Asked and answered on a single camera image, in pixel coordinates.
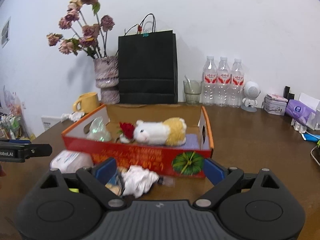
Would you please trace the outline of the person's left hand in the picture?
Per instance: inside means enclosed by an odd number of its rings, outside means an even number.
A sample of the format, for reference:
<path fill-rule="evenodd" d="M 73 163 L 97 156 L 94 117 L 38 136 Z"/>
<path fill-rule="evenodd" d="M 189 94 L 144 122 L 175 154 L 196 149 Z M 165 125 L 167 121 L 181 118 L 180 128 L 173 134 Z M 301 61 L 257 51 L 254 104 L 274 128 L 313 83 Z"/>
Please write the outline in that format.
<path fill-rule="evenodd" d="M 3 167 L 0 165 L 0 177 L 5 177 L 7 174 L 6 172 L 4 171 Z"/>

